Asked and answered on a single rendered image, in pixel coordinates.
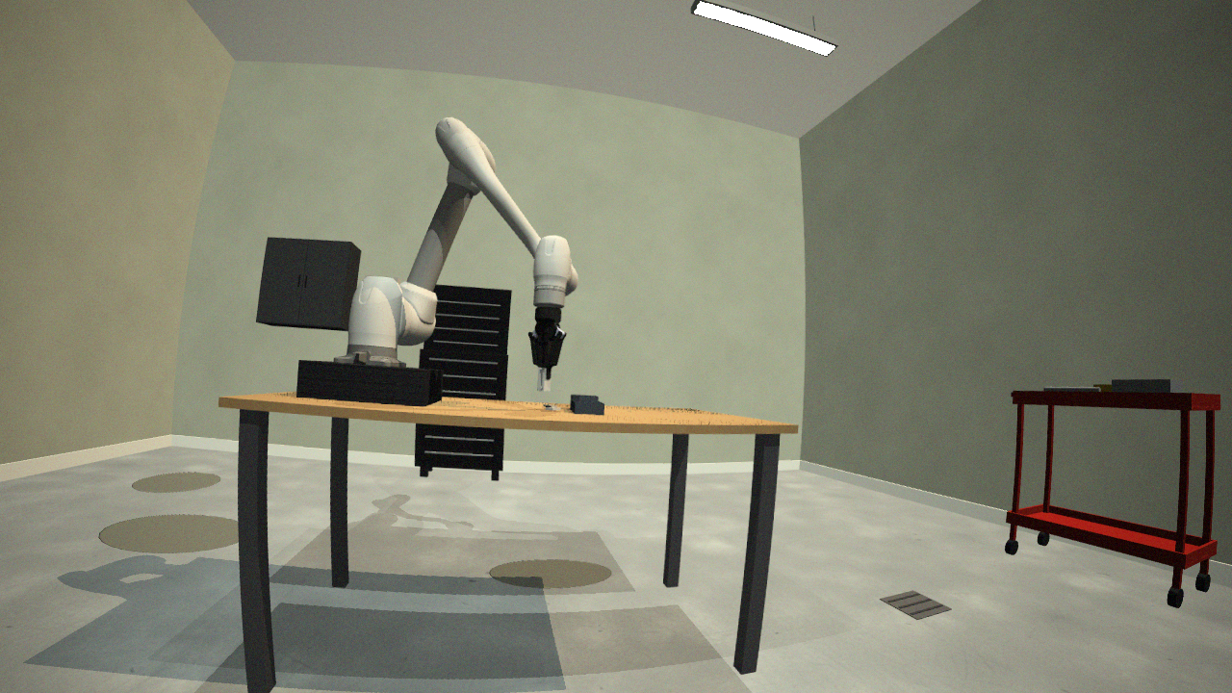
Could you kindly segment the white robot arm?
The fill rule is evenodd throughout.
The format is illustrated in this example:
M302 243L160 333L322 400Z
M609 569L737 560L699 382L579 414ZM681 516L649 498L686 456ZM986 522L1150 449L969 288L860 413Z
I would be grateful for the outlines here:
M448 187L428 224L425 240L407 282L398 285L395 279L370 276L359 284L347 322L347 351L345 356L334 358L334 361L407 367L407 363L397 359L397 349L416 346L428 342L428 337L434 333L437 306L434 289L468 205L479 192L485 194L535 258L536 307L561 310L564 307L565 295L577 289L579 277L574 268L569 273L570 249L567 240L558 236L547 236L540 240L540 236L499 182L496 162L489 149L471 132L453 117L439 121L435 133L439 146L448 157Z

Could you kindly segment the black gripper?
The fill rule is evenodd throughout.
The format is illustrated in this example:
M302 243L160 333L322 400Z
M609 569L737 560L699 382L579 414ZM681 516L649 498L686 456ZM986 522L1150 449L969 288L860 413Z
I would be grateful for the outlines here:
M542 391L549 391L552 367L557 367L561 346L567 334L561 332L561 310L558 308L537 307L535 321L535 330L529 332L529 343L531 344L533 365L538 367L537 388L542 386Z

